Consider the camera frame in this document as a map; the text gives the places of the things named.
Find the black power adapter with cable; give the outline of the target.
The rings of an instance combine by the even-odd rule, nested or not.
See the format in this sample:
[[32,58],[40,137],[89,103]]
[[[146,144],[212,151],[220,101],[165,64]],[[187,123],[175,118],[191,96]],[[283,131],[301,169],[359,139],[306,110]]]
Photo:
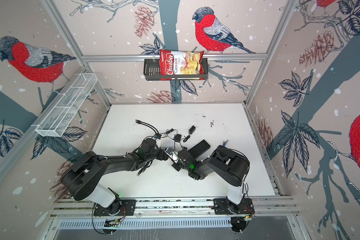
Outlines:
[[175,142],[175,151],[183,150],[184,147],[181,144],[182,135],[178,133],[175,129],[169,129],[164,131],[163,133],[154,134],[153,138],[156,140],[157,145],[161,148],[161,146],[167,141],[172,140]]

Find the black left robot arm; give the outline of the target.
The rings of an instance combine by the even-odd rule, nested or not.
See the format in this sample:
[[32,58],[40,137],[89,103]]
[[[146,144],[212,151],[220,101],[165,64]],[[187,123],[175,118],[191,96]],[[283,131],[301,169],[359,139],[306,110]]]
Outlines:
[[131,153],[121,156],[102,156],[87,152],[71,166],[61,183],[67,192],[76,200],[87,200],[94,203],[100,215],[115,216],[123,211],[127,214],[120,196],[100,184],[104,175],[116,172],[134,172],[139,176],[152,162],[160,157],[161,138],[147,137]]

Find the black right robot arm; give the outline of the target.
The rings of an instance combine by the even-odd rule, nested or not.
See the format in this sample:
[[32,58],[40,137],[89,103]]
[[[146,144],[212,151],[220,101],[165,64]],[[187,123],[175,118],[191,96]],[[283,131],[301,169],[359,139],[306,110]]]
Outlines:
[[215,173],[229,184],[226,198],[214,199],[212,209],[216,215],[245,215],[248,218],[255,214],[252,201],[245,198],[244,192],[250,162],[241,152],[219,145],[203,161],[197,161],[187,149],[174,152],[170,158],[176,171],[186,170],[194,180],[200,181]]

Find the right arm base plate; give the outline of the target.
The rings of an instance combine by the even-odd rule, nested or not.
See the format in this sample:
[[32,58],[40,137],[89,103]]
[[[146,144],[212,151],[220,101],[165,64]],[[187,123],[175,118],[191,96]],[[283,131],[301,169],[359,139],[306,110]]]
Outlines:
[[228,198],[214,199],[212,209],[216,215],[253,215],[255,213],[252,199],[243,198],[234,204]]

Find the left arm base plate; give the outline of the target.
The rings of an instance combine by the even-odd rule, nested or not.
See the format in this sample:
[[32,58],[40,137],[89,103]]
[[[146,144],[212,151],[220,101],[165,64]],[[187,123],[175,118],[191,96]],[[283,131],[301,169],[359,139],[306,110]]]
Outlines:
[[137,201],[133,199],[117,199],[107,208],[95,204],[93,215],[94,217],[133,216],[136,203]]

